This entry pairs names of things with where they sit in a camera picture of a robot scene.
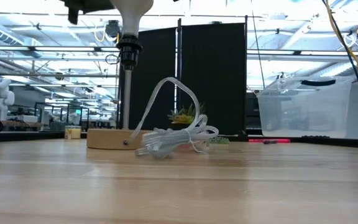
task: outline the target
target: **coiled cable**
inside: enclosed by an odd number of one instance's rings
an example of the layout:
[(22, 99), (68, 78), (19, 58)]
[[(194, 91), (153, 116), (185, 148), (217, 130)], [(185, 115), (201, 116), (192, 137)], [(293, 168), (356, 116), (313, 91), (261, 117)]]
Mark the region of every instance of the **coiled cable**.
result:
[(219, 131), (215, 127), (206, 125), (208, 117), (205, 114), (200, 114), (200, 103), (198, 102), (196, 95), (184, 84), (172, 77), (164, 78), (154, 88), (141, 121), (137, 125), (135, 131), (129, 136), (129, 139), (124, 141), (124, 144), (132, 143), (139, 134), (143, 122), (154, 103), (155, 97), (165, 82), (172, 82), (190, 95), (195, 105), (196, 115), (193, 122), (185, 129), (174, 131), (172, 129), (164, 130), (155, 128), (151, 133), (144, 134), (142, 148), (136, 150), (136, 155), (142, 156), (150, 154), (156, 159), (163, 159), (178, 146), (188, 143), (191, 143), (196, 152), (205, 152), (205, 150), (208, 149), (209, 139), (215, 138), (219, 134)]

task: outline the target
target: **black curtain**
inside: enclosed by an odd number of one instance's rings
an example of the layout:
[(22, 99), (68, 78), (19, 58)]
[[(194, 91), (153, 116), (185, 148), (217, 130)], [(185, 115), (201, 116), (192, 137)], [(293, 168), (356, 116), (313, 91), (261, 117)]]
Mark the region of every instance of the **black curtain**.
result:
[[(138, 65), (132, 72), (131, 107), (129, 110), (129, 129), (135, 129), (142, 119), (149, 98), (159, 81), (163, 78), (175, 76), (175, 46), (176, 29), (159, 29), (139, 32), (139, 41), (143, 52), (139, 55)], [(122, 127), (122, 112), (124, 93), (124, 71), (120, 71), (120, 127)], [(160, 89), (153, 107), (147, 116), (143, 128), (167, 129), (170, 121), (167, 115), (174, 108), (174, 85), (166, 83)]]
[[(182, 27), (181, 81), (204, 103), (208, 124), (220, 134), (238, 134), (244, 124), (244, 24)], [(179, 105), (192, 100), (180, 92)]]

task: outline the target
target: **wooden lamp base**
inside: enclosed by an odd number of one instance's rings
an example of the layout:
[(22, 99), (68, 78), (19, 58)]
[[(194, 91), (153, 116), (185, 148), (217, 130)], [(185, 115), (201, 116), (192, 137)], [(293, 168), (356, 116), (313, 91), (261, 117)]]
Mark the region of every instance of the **wooden lamp base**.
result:
[(86, 137), (86, 146), (92, 149), (110, 150), (135, 150), (140, 148), (143, 134), (149, 131), (140, 131), (138, 136), (129, 145), (124, 145), (124, 141), (134, 130), (121, 129), (89, 129)]

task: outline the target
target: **workbench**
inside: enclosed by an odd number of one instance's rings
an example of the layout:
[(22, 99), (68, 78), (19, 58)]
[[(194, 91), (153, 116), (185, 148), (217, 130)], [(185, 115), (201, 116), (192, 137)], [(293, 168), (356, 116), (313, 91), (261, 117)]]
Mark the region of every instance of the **workbench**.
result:
[(158, 161), (0, 142), (0, 223), (358, 224), (358, 148), (231, 142)]

